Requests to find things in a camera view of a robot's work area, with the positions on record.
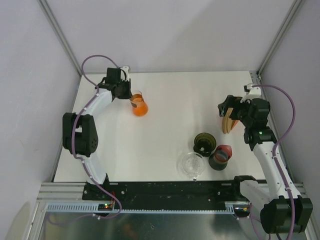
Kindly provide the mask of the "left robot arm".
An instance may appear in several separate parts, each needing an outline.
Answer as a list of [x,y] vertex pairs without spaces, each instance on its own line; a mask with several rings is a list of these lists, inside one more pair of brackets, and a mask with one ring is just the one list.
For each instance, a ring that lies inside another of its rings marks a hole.
[[106,76],[95,84],[94,96],[78,112],[67,112],[62,117],[62,145],[81,162],[89,179],[97,183],[93,194],[100,200],[110,196],[111,188],[104,184],[107,173],[103,170],[97,154],[99,137],[95,117],[114,99],[128,100],[132,97],[130,67],[108,68]]

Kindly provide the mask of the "orange glass flask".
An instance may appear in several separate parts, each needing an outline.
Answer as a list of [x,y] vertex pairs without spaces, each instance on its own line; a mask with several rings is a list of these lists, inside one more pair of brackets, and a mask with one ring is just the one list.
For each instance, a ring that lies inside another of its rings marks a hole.
[[136,90],[132,92],[130,103],[135,116],[143,117],[148,113],[149,108],[141,91]]

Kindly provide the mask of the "brown coffee filter stack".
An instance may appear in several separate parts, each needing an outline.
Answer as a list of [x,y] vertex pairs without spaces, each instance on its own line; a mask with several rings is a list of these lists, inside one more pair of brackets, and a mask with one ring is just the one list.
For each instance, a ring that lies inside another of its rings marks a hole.
[[230,118],[232,111],[233,108],[229,108],[225,116],[222,118],[222,132],[224,134],[229,134],[239,122],[239,120],[233,120]]

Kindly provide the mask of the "clear glass dripper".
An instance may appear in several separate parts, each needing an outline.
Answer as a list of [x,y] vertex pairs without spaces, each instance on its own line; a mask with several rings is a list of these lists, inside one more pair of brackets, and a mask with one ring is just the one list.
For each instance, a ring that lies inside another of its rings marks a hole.
[[177,170],[189,180],[196,182],[205,170],[205,160],[199,153],[189,152],[178,160]]

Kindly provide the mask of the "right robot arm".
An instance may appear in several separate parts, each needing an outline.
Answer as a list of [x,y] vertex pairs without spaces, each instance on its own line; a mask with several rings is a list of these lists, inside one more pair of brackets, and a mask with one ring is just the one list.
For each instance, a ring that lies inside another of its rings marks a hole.
[[230,119],[244,125],[244,142],[257,158],[268,186],[265,191],[256,180],[242,179],[230,188],[231,196],[237,201],[247,198],[253,204],[267,234],[303,233],[313,204],[309,198],[302,197],[282,162],[276,136],[268,126],[270,103],[261,98],[243,100],[228,95],[218,105],[220,116],[226,116],[229,109],[232,110]]

